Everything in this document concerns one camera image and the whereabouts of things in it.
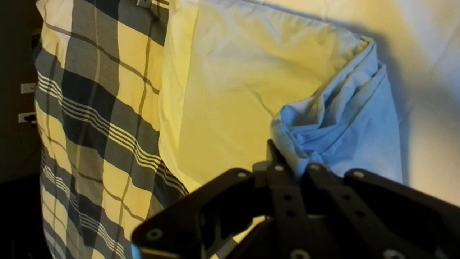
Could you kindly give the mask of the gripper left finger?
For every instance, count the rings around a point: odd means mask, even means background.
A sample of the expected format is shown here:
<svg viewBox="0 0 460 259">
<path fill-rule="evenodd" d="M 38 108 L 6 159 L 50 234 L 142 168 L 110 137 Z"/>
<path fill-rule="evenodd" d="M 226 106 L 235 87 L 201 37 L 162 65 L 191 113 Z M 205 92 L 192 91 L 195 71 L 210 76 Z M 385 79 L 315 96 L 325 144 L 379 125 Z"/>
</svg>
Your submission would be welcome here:
<svg viewBox="0 0 460 259">
<path fill-rule="evenodd" d="M 315 259 L 299 187 L 272 140 L 267 161 L 233 168 L 146 220 L 135 259 Z"/>
</svg>

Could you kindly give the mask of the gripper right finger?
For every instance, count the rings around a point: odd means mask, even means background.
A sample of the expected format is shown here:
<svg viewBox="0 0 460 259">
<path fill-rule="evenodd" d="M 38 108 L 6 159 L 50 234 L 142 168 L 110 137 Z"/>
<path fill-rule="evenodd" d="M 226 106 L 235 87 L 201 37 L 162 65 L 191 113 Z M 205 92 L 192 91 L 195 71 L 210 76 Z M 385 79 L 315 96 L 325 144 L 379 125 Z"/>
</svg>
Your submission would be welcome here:
<svg viewBox="0 0 460 259">
<path fill-rule="evenodd" d="M 323 216 L 343 259 L 460 259 L 460 207 L 364 169 L 340 178 L 312 163 L 307 211 Z"/>
</svg>

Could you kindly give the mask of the white cloth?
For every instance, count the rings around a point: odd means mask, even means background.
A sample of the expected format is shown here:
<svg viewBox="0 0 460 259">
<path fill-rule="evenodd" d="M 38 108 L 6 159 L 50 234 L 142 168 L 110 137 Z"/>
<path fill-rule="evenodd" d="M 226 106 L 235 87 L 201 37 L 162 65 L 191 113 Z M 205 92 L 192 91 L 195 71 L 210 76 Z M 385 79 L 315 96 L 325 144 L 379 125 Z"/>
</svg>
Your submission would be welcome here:
<svg viewBox="0 0 460 259">
<path fill-rule="evenodd" d="M 377 44 L 346 28 L 246 0 L 181 0 L 188 67 L 170 168 L 191 190 L 250 169 L 273 140 L 296 177 L 310 162 L 401 182 L 399 126 Z"/>
</svg>

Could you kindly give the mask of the white bed sheet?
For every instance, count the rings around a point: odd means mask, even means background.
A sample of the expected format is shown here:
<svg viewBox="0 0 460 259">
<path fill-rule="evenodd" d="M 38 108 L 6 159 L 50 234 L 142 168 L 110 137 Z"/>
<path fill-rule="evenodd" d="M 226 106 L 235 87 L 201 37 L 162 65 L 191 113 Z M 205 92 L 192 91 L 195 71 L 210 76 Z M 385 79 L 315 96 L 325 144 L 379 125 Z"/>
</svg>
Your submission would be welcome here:
<svg viewBox="0 0 460 259">
<path fill-rule="evenodd" d="M 177 146 L 188 67 L 184 26 L 171 29 L 171 0 L 159 95 L 159 151 L 168 169 Z M 399 126 L 402 181 L 460 206 L 460 0 L 246 0 L 330 23 L 377 44 Z"/>
</svg>

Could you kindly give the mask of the plaid yellow and grey blanket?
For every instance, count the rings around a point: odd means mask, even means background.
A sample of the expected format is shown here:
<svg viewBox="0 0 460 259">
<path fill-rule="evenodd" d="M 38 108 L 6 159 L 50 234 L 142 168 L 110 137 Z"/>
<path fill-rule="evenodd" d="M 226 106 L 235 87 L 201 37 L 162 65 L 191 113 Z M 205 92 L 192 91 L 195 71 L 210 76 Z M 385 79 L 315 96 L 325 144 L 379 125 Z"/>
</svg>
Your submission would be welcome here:
<svg viewBox="0 0 460 259">
<path fill-rule="evenodd" d="M 37 0 L 41 208 L 53 259 L 135 259 L 131 235 L 187 195 L 159 152 L 170 0 Z"/>
</svg>

